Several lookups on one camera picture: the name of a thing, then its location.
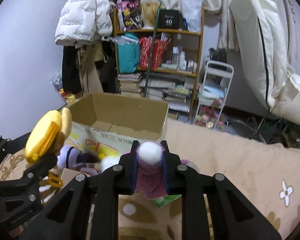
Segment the yellow plush toy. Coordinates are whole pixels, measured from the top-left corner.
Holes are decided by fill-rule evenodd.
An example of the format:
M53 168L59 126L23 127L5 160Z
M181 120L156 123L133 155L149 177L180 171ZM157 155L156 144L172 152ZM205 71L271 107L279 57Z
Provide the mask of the yellow plush toy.
M25 158L29 164L37 163L44 155L59 154L70 135L72 115L68 108L48 111L36 123L25 146Z

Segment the pink plush toy white pompom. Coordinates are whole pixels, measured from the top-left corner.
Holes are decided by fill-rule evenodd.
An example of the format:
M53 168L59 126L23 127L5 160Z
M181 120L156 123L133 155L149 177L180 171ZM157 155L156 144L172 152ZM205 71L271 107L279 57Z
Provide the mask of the pink plush toy white pompom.
M169 195L167 171L164 164L165 152L168 150L166 141L146 141L140 144L136 150L138 161L136 192L142 192L149 199Z

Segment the green tissue pack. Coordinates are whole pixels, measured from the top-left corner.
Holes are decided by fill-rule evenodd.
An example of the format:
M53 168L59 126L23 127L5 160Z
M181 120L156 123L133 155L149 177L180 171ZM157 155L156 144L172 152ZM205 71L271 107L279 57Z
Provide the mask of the green tissue pack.
M158 208L164 207L168 204L170 204L171 202L179 199L181 197L181 195L170 195L170 196L164 196L164 197L159 197L157 199L154 200L155 205Z

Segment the white fluffy plush yellow pompoms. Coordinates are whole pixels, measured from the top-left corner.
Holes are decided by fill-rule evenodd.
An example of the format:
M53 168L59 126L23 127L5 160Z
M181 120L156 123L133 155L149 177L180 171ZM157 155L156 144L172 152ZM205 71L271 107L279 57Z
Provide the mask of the white fluffy plush yellow pompoms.
M104 158L101 159L100 161L100 170L101 172L104 172L106 169L117 165L120 161L120 155L116 156L108 156L106 155Z

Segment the purple white plush doll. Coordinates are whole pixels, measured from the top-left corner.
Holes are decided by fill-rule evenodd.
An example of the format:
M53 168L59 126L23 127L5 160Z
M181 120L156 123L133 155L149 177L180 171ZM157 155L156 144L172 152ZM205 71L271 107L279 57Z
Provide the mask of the purple white plush doll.
M57 167L95 176L101 173L98 159L91 153L85 153L71 145L64 145L57 157Z

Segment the open cardboard box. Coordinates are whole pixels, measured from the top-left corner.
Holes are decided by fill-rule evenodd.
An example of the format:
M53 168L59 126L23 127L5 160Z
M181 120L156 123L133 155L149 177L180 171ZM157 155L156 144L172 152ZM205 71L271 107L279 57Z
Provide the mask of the open cardboard box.
M130 151L133 141L161 141L168 104L121 94L93 93L71 104L67 142L96 156Z

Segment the beige tote bag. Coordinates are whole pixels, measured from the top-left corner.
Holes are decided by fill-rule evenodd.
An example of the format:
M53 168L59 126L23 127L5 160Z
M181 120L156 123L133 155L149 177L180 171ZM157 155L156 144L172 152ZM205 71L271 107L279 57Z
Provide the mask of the beige tote bag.
M83 96L96 92L103 93L94 57L95 45L83 46L77 52L76 67L79 71Z

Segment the white rolling cart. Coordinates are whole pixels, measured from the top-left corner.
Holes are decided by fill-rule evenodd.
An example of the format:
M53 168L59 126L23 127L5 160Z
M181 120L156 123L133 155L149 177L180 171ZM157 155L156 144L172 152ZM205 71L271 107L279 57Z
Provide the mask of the white rolling cart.
M199 89L194 125L211 129L222 125L222 112L233 77L232 65L215 60L207 61Z

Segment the green pole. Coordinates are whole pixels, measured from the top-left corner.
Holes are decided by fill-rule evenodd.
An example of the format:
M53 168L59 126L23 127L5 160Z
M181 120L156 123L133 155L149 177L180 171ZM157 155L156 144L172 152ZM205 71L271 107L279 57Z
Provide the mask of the green pole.
M155 37L157 35L157 29L159 24L159 15L161 11L161 2L159 2L158 8L157 8L157 16L155 19L155 25L154 25L154 31L152 36L152 43L151 43L151 49L149 54L149 60L148 60L148 66L147 66L147 72L146 72L146 81L145 81L145 87L143 90L143 97L147 97L147 89L148 89L148 83L149 83L149 74L151 70L152 60L153 60L153 53L154 53L154 46L155 46Z

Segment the white puffer jacket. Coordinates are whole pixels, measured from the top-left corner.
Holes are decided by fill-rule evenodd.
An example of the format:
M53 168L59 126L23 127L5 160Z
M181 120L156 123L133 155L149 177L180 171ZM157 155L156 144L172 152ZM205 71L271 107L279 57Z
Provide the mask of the white puffer jacket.
M55 31L59 46L91 45L112 34L109 0L68 0Z

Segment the wooden shelf unit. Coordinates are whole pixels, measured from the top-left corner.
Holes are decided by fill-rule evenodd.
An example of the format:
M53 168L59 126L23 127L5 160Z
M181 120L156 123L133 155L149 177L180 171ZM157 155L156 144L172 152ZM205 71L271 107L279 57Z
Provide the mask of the wooden shelf unit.
M191 92L191 101L189 106L189 114L192 114L192 111L194 109L194 103L197 96L197 85L198 85L198 79L199 79L199 69L200 69L200 63L202 59L202 47L203 47L203 37L204 37L204 18L205 18L205 10L204 7L201 9L201 19L200 19L200 32L192 32L184 29L162 29L162 28L150 28L150 29L132 29L127 31L128 33L132 33L134 35L137 35L139 37L148 37L152 36L156 40L159 38L160 34L169 34L170 36L168 39L170 42L168 43L166 50L162 52L161 59L162 61L168 59L172 59L172 49L173 47L179 47L182 46L183 51L185 52L185 59L186 60L192 60L193 62L197 63L196 67L193 67L191 70L181 70L181 69L172 69L172 68L162 68L161 66L158 66L157 68L151 68L150 66L147 66L143 68L142 66L138 66L138 71L146 72L147 75L149 75L150 72L156 72L156 73L164 73L164 74L170 74L170 75L183 75L185 77L190 77L194 79L194 83L192 86L192 92ZM177 42L178 36L190 36L191 41L197 41L197 47L196 49L190 49L185 46L185 44L182 44L180 42Z

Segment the teal bag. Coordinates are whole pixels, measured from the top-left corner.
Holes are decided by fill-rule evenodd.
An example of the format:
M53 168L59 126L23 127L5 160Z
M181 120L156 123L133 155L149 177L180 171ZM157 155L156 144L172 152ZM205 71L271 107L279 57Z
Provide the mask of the teal bag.
M117 59L120 74L131 74L140 63L139 38L131 33L117 37Z

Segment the red gift bag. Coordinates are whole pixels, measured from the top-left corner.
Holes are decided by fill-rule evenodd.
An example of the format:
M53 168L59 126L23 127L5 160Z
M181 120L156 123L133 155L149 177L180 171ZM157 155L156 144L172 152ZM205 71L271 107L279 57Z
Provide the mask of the red gift bag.
M171 39L168 40L160 40L155 39L153 60L151 65L151 70L157 69L162 64L162 57L166 53ZM140 68L147 69L149 54L151 49L152 37L142 37L140 38Z

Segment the cartoon print bag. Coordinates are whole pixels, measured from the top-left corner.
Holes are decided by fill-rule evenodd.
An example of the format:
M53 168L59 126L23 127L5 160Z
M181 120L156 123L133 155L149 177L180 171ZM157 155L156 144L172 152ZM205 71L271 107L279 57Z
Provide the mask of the cartoon print bag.
M141 0L117 0L117 12L121 31L141 29Z

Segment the blonde wig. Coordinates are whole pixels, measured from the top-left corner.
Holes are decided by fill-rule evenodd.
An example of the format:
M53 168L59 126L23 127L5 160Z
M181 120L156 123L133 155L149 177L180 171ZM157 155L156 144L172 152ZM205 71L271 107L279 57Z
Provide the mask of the blonde wig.
M159 2L148 1L141 3L142 29L151 29L155 26L158 7L163 8Z

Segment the black box with 40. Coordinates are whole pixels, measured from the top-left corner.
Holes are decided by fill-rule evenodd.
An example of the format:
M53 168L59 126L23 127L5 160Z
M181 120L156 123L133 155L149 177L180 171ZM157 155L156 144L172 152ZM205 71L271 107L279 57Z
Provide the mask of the black box with 40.
M159 28L162 29L178 29L179 28L179 11L177 10L161 10L159 14Z

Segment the clear plastic bag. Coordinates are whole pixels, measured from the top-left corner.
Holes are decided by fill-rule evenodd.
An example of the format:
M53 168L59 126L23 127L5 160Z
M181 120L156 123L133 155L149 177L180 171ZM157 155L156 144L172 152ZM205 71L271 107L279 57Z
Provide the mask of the clear plastic bag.
M188 31L200 33L202 0L179 0L183 23Z

